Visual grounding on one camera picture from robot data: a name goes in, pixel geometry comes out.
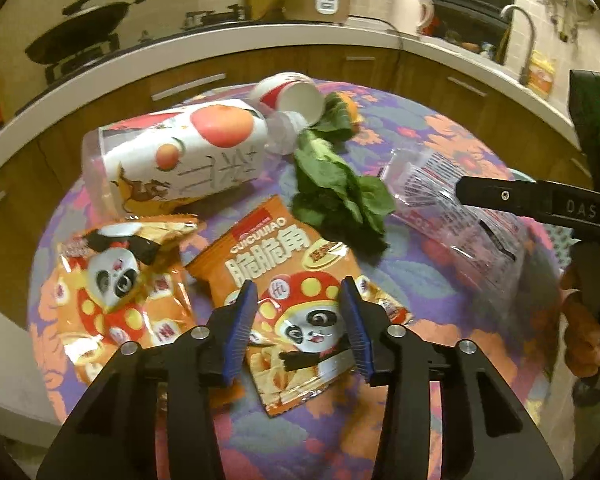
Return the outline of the person right hand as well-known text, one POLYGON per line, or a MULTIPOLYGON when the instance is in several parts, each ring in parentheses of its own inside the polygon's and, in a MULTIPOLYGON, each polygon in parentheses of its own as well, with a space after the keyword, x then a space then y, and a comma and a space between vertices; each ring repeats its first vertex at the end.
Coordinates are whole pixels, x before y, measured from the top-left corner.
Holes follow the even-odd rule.
POLYGON ((568 322, 563 336, 565 364, 578 378, 595 376, 600 370, 600 325, 583 304, 574 263, 562 273, 560 288, 561 311, 568 322))

